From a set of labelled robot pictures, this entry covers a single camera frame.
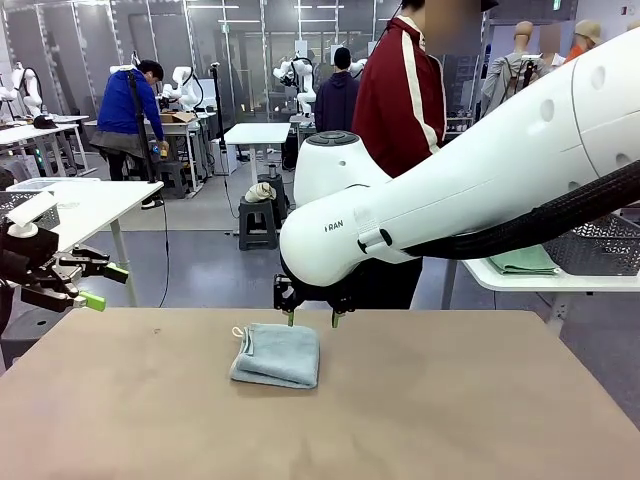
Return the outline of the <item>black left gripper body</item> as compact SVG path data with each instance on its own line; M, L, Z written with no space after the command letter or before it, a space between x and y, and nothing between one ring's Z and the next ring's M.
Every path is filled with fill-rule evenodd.
M22 238L11 235L8 227L0 227L0 296L13 292L9 283L55 292L59 281L50 265L58 246L59 235L44 228Z

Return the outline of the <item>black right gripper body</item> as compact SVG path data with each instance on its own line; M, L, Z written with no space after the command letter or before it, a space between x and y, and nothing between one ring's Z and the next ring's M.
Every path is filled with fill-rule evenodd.
M353 287L343 279L330 286L309 285L293 275L276 274L273 304L276 310L291 313L306 301L324 302L337 314L355 310Z

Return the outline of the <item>light blue towel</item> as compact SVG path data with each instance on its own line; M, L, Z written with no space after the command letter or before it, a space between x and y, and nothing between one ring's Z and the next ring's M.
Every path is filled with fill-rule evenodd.
M320 341L304 326L253 323L235 326L241 340L230 368L234 381L311 390L317 387Z

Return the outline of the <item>white side table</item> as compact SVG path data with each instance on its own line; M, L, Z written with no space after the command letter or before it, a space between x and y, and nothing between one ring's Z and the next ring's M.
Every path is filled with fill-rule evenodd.
M58 179L53 190L47 191L52 193L58 201L60 224L50 230L59 235L58 252L70 252L75 245L82 245L84 240L105 225L110 225L119 257L116 265L129 272L129 279L125 285L129 290L130 303L135 305L132 274L121 237L119 218L147 197L159 192L162 187L161 182L113 182L92 179L62 181ZM0 220L0 227L8 226L7 218ZM59 281L57 292L81 291L75 284L75 281L81 277L79 273L74 274L71 279L61 278L52 270L51 273Z
M554 295L547 326L560 336L573 297L578 294L639 293L640 274L636 276L574 276L560 271L554 276L502 275L486 259L448 260L446 263L441 309L449 310L456 271L461 264L483 288L492 292L533 292Z

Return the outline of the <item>flat white box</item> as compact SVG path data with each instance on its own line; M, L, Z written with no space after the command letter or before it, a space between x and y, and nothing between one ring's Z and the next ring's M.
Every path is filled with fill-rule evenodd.
M30 178L6 188L7 192L39 192L52 191L58 182L56 178Z

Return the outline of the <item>grey plastic step stool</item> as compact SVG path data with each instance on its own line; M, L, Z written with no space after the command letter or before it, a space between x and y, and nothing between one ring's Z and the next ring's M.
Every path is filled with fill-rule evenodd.
M239 204L239 249L275 250L279 246L281 225L281 216L275 200L249 202L242 197Z

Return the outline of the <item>beige crumpled cloth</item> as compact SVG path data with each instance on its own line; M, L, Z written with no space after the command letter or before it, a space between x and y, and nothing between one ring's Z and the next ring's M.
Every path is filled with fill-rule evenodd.
M259 182L247 190L244 199L249 203L273 201L277 199L277 192L268 182Z

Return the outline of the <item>long white desk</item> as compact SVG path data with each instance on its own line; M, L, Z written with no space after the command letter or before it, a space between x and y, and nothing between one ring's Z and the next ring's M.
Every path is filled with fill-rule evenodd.
M55 128L38 129L25 121L9 122L0 127L0 164L10 158L24 165L33 177L81 177L90 168L81 138L81 128L88 116L53 115Z

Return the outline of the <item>person in blue jacket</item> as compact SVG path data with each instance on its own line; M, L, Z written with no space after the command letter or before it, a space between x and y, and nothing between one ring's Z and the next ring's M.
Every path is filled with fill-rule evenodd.
M140 117L149 121L159 145L168 147L154 90L163 78L164 69L158 62L142 60L131 68L117 68L107 81L90 144L108 163L113 181L125 179L124 164L128 159L134 162L141 180L149 179L143 151L147 137L140 133Z

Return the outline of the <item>white standing desk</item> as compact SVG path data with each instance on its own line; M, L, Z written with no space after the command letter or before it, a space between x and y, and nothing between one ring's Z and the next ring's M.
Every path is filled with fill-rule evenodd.
M257 147L283 144L287 139L289 130L289 123L239 123L233 126L225 135L227 147L249 147L252 185L260 182L258 180L259 173L256 159ZM270 172L267 174L273 177L276 173L279 173L277 168L271 165Z

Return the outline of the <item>green towel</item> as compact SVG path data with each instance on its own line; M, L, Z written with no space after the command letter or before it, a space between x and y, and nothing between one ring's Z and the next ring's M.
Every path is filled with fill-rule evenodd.
M560 267L541 245L494 255L488 262L502 275L553 276L560 272Z

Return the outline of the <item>person in dark hoodie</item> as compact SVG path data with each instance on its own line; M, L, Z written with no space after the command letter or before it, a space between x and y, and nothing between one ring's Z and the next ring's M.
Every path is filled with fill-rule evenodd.
M350 50L339 47L334 54L334 73L317 92L314 113L317 133L352 130L359 81L351 75L350 66Z

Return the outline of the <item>wooden shelf with bottles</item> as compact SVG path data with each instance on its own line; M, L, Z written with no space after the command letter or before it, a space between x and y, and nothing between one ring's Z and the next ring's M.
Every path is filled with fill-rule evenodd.
M473 126L474 119L470 116L448 117L443 143L447 144Z

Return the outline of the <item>mannequin in grey hoodie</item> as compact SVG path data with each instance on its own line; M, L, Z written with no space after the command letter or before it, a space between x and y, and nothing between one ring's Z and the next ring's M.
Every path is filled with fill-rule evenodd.
M501 104L503 104L504 102L510 99L510 98L507 100L503 99L505 86L506 86L506 74L507 74L507 67L505 66L505 58L510 56L515 56L515 55L531 54L527 50L527 48L533 32L534 32L534 25L530 21L521 21L517 23L514 31L513 51L507 55L497 57L489 67L484 84L481 89L481 106L480 106L481 118L486 117L489 113L494 111L498 106L500 106ZM537 80L551 73L556 68L558 67L552 68L547 66L544 60L542 59L541 74Z

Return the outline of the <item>white frame workbench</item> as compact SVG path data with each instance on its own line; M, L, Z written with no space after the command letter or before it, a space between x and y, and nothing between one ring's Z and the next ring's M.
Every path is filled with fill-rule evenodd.
M189 184L186 197L193 198L213 175L205 119L198 116L188 124L162 123L162 126L169 144L169 160L182 163Z

